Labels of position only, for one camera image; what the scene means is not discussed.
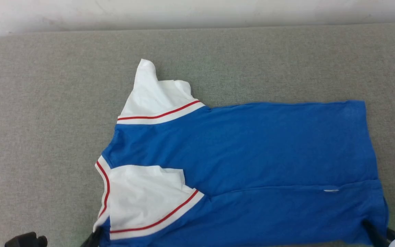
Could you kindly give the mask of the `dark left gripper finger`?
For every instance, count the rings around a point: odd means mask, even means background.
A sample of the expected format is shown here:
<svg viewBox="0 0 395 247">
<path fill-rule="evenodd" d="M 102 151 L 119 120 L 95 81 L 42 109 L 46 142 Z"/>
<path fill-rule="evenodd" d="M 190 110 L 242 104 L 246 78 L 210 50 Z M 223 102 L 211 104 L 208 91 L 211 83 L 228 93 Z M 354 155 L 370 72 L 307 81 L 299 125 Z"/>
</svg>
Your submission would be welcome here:
<svg viewBox="0 0 395 247">
<path fill-rule="evenodd" d="M 96 228 L 80 247 L 98 247 L 100 244 L 103 228 Z"/>
</svg>

